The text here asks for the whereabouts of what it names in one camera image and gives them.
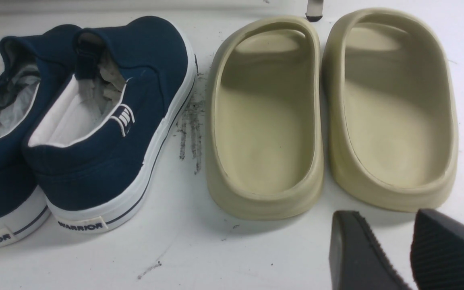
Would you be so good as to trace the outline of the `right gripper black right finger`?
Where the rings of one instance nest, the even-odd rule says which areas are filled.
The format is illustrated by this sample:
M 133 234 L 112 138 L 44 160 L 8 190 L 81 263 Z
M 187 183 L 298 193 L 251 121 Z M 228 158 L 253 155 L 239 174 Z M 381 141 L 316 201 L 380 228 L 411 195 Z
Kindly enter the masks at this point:
M 464 224 L 420 209 L 414 223 L 410 262 L 420 290 L 464 290 Z

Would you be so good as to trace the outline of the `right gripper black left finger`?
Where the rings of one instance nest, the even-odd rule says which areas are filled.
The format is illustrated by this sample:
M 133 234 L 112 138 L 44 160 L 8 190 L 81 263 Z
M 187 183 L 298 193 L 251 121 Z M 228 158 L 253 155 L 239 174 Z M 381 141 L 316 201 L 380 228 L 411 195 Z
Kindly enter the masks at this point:
M 328 261 L 333 290 L 410 289 L 357 211 L 333 214 Z

